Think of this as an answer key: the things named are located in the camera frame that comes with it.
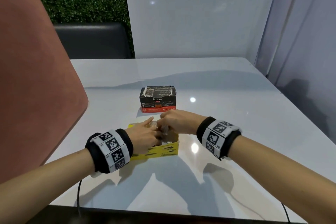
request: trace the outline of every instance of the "black wristband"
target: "black wristband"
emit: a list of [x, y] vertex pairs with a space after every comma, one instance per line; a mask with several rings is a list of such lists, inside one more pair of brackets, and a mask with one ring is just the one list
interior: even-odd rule
[[132, 154], [133, 154], [133, 144], [132, 144], [131, 139], [129, 138], [129, 136], [126, 133], [126, 131], [124, 129], [122, 129], [122, 128], [117, 129], [116, 132], [119, 134], [119, 136], [121, 137], [121, 139], [126, 144], [128, 152], [129, 152], [129, 157], [131, 158]]
[[94, 169], [95, 172], [99, 171], [101, 173], [108, 174], [110, 172], [109, 166], [106, 162], [104, 154], [101, 152], [99, 147], [94, 143], [91, 142], [91, 139], [101, 135], [101, 133], [95, 133], [92, 136], [89, 137], [89, 139], [86, 142], [85, 148], [90, 152], [91, 157], [94, 162]]
[[224, 158], [228, 156], [229, 150], [231, 148], [231, 145], [233, 144], [233, 141], [238, 137], [241, 136], [242, 133], [239, 130], [233, 131], [227, 138], [225, 138], [224, 144], [220, 150], [220, 157]]
[[203, 136], [205, 130], [215, 120], [216, 120], [215, 118], [210, 116], [210, 117], [207, 117], [205, 120], [203, 120], [202, 123], [199, 125], [199, 127], [196, 131], [196, 136], [197, 136], [197, 139], [200, 141], [200, 143], [202, 143], [202, 136]]

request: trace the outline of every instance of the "white table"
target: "white table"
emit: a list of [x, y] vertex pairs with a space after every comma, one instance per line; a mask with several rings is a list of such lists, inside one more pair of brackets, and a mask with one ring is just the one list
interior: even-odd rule
[[[126, 128], [143, 115], [142, 86], [173, 85], [177, 108], [230, 121], [245, 136], [336, 182], [336, 146], [246, 59], [72, 60], [72, 64], [89, 107], [48, 162], [81, 150], [95, 132]], [[52, 204], [74, 206], [76, 193], [77, 184]], [[232, 160], [219, 161], [188, 135], [180, 135], [178, 156], [133, 161], [112, 174], [85, 178], [80, 202], [93, 208], [286, 221], [281, 203], [244, 170]], [[291, 221], [304, 222], [288, 212]]]

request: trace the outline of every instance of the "hand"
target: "hand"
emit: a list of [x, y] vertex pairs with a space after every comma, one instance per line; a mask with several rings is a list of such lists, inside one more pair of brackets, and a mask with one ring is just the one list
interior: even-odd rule
[[158, 131], [157, 128], [151, 127], [146, 128], [146, 126], [154, 119], [150, 117], [142, 123], [136, 124], [131, 128], [125, 129], [129, 138], [133, 144], [133, 153], [145, 154], [148, 152], [148, 148], [154, 145], [160, 145], [161, 141], [158, 137], [162, 137], [162, 133]]
[[161, 114], [157, 126], [168, 125], [177, 134], [195, 135], [206, 116], [182, 110], [169, 110]]

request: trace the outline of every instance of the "yellow packaging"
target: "yellow packaging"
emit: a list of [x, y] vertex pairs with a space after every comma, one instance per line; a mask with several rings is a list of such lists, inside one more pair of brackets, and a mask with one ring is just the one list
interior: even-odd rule
[[148, 159], [148, 158], [158, 158], [164, 156], [172, 156], [179, 154], [179, 135], [177, 135], [176, 142], [153, 146], [148, 149], [146, 154], [133, 154], [130, 160], [135, 159]]

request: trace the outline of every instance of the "left hand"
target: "left hand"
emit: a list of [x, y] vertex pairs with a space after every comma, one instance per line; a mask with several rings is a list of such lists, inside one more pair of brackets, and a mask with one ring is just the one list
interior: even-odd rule
[[142, 123], [136, 124], [131, 128], [125, 129], [133, 144], [133, 153], [145, 154], [148, 148], [154, 145], [160, 145], [161, 141], [157, 139], [162, 137], [162, 133], [157, 128], [146, 128], [146, 126], [154, 119], [150, 117]]

